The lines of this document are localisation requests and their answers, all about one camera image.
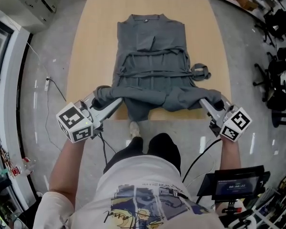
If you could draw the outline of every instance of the wooden table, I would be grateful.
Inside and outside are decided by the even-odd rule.
[[[73,44],[67,102],[84,98],[100,85],[112,84],[118,21],[127,20],[131,14],[162,13],[185,24],[191,65],[204,63],[212,74],[196,85],[216,89],[231,100],[225,49],[208,0],[87,0]],[[157,108],[149,114],[150,120],[201,118],[205,118],[202,109],[168,112]],[[127,119],[125,105],[111,119]]]

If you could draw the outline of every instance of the sneaker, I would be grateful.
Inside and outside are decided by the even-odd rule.
[[[132,138],[134,138],[135,136],[141,136],[139,125],[135,121],[130,122],[129,131]]]

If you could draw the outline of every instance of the concrete floor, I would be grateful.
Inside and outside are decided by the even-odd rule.
[[[72,44],[85,2],[86,0],[61,1],[50,28],[34,35],[31,42],[40,61],[29,51],[24,68],[20,100],[21,131],[26,155],[37,161],[31,177],[36,190],[41,192],[47,191],[45,177],[49,180],[66,140],[55,119],[55,114],[65,106],[65,102],[52,83],[47,95],[44,91],[45,78],[49,75],[63,94],[66,94]],[[225,45],[233,102],[242,106],[253,119],[252,125],[239,141],[242,165],[264,165],[271,172],[268,185],[276,187],[286,174],[286,126],[273,128],[270,111],[261,101],[260,88],[252,86],[252,81],[258,77],[253,65],[268,64],[262,34],[254,28],[254,19],[243,10],[223,0],[211,0],[211,5]],[[45,128],[46,120],[49,136]],[[181,172],[185,174],[199,155],[200,137],[206,136],[207,141],[215,139],[208,124],[209,120],[165,121],[165,124],[145,121],[140,123],[140,128],[146,146],[158,133],[167,132],[172,137],[180,149]],[[253,135],[255,143],[250,154]],[[115,150],[123,149],[125,141],[129,139],[128,122],[105,121],[103,136]],[[213,167],[213,171],[218,169],[220,153],[219,143],[195,164],[185,184]],[[113,151],[107,148],[107,157],[111,158],[112,155]],[[88,140],[80,171],[77,208],[92,200],[104,166],[101,141],[98,138]],[[192,196],[197,194],[203,177],[198,177],[189,186]]]

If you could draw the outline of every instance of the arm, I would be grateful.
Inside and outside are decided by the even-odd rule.
[[[234,143],[222,135],[220,137],[223,141],[220,169],[221,170],[240,169],[241,162],[240,162],[238,142]]]
[[[73,206],[85,141],[74,144],[69,139],[66,141],[50,177],[50,192],[64,195]]]

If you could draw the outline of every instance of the digital screen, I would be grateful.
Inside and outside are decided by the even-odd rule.
[[[216,195],[241,195],[255,191],[259,177],[217,181]]]

